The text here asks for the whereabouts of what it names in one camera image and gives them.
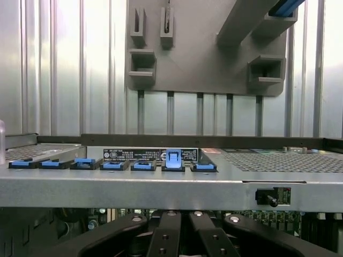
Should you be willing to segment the grey printed parts rack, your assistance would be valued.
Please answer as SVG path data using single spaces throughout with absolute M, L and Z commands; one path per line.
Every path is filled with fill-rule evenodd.
M 132 90 L 276 97 L 286 32 L 279 0 L 127 0 L 125 84 Z

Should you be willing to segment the black open PC case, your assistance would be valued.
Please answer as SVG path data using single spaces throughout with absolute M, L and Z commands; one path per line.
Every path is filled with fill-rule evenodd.
M 75 144 L 87 157 L 130 162 L 124 171 L 9 169 L 5 152 L 37 144 Z M 167 149 L 181 149 L 184 172 L 162 171 Z M 0 257 L 76 257 L 92 208 L 177 210 L 178 257 L 208 257 L 189 214 L 215 211 L 296 211 L 301 238 L 343 257 L 343 139 L 83 134 L 8 135 L 0 161 Z M 155 171 L 131 171 L 156 160 Z M 216 173 L 192 172 L 210 162 Z M 259 188 L 291 188 L 290 205 L 258 205 Z

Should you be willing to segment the green motherboard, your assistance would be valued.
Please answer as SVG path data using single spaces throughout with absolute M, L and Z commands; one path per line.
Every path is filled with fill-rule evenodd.
M 92 208 L 88 213 L 87 230 L 93 230 L 100 225 L 106 224 L 127 214 L 142 214 L 148 219 L 156 213 L 155 209 L 105 209 Z M 296 211 L 265 211 L 265 210 L 246 210 L 246 211 L 215 211 L 214 217 L 221 220 L 231 214 L 239 214 L 252 218 L 264 225 L 276 228 L 280 231 L 299 237 L 301 234 L 301 213 Z

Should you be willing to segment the hard disk with blue bracket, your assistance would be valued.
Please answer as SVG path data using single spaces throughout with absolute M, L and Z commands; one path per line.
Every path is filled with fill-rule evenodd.
M 268 12 L 269 16 L 288 18 L 305 0 L 279 0 Z

